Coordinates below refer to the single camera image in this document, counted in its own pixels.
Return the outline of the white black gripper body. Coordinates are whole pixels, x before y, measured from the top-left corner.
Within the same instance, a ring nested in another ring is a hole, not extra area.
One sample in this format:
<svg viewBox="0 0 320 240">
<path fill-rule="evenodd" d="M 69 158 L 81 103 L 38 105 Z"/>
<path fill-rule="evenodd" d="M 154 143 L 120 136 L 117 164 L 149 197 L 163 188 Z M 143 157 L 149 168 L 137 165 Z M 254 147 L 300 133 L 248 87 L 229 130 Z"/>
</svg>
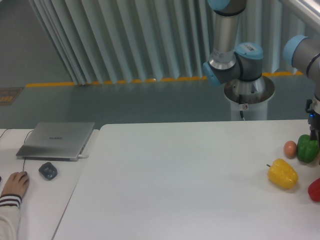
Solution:
<svg viewBox="0 0 320 240">
<path fill-rule="evenodd" d="M 308 124 L 315 130 L 320 129 L 320 101 L 317 98 L 307 99 L 305 112 L 308 114 Z"/>
</svg>

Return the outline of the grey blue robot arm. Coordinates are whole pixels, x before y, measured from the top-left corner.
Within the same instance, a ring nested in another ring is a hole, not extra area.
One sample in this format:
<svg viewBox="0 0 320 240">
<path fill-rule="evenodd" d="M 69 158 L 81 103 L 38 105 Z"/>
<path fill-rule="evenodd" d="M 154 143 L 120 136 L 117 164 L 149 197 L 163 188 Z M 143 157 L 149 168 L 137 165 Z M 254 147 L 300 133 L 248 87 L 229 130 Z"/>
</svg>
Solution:
<svg viewBox="0 0 320 240">
<path fill-rule="evenodd" d="M 263 49 L 259 44 L 238 45 L 236 31 L 245 0 L 210 0 L 215 13 L 213 51 L 203 72 L 214 85 L 224 84 L 233 121 L 266 120 L 274 83 L 262 74 Z M 320 41 L 304 35 L 292 37 L 284 46 L 284 59 L 315 83 L 314 97 L 307 100 L 310 139 L 320 139 Z"/>
</svg>

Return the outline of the striped cream sleeve forearm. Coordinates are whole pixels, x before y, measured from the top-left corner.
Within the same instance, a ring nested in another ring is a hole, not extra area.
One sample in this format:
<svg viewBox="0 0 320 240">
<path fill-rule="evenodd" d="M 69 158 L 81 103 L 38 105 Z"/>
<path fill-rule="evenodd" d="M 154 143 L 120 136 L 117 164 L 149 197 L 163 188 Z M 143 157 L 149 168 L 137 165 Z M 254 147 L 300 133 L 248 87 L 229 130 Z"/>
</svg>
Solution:
<svg viewBox="0 0 320 240">
<path fill-rule="evenodd" d="M 22 198 L 17 194 L 0 197 L 0 239 L 16 240 L 20 225 Z"/>
</svg>

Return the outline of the person's bare hand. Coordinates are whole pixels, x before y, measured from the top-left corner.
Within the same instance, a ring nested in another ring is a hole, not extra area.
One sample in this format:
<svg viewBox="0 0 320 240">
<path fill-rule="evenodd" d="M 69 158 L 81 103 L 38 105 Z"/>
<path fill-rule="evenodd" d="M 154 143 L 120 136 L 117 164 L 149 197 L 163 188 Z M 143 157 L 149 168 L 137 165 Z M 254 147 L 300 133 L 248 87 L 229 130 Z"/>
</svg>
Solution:
<svg viewBox="0 0 320 240">
<path fill-rule="evenodd" d="M 6 181 L 0 196 L 19 196 L 22 199 L 30 184 L 30 178 L 26 182 L 20 181 L 25 172 L 12 173 Z"/>
</svg>

